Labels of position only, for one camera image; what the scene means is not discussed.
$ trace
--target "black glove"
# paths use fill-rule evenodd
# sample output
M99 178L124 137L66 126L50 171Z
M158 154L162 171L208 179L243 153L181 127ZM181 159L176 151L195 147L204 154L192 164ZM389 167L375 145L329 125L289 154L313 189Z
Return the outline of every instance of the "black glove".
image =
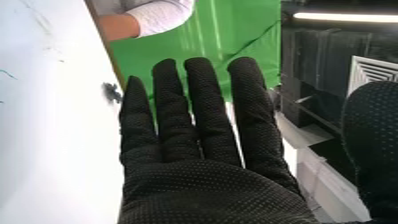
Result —
M128 82L121 110L126 183L119 224L318 223L282 159L281 134L256 62L241 58L229 66L245 169L209 61L192 59L185 68L195 126L174 61L160 62L153 70L158 132L140 80L131 77ZM346 145L355 154L350 139ZM364 160L359 158L353 164L361 166ZM364 186L364 189L361 192L368 195L371 188ZM371 223L398 223L396 204L387 205L389 211L376 213L380 217Z

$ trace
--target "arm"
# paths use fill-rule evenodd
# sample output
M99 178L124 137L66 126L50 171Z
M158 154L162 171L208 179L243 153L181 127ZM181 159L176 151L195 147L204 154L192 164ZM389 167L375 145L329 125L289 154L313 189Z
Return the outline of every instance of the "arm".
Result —
M99 24L108 41L121 40L130 37L138 37L140 26L133 16L126 14L101 16Z
M193 12L195 0L153 1L122 15L101 16L99 24L108 41L151 36L183 25Z

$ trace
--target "gloved hand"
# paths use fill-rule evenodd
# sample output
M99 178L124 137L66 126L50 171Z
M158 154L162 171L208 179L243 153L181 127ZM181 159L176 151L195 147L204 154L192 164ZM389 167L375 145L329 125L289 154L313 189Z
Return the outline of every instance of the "gloved hand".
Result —
M229 66L240 144L209 61L185 62L195 126L176 62L153 69L156 122L131 77L121 110L124 202L121 224L316 223L282 159L273 107L256 62Z
M256 62L229 65L245 168L209 61L185 63L195 126L176 63L154 66L156 122L131 77L121 110L124 201L119 224L318 223L282 159L273 108ZM373 221L398 223L398 84L353 93L345 108L345 144Z

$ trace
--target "white sleeve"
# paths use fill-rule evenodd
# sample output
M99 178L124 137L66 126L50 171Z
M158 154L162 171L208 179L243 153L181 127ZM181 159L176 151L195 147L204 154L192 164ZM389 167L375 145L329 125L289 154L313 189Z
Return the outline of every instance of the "white sleeve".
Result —
M193 12L195 0L158 0L133 8L126 13L140 25L140 36L151 36L183 25Z

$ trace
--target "ceiling light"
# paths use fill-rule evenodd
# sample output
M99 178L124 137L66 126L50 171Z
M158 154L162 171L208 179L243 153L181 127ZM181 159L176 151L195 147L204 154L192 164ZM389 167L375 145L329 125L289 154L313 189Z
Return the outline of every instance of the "ceiling light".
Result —
M346 21L346 22L398 23L398 16L391 15L297 13L295 18L309 20Z

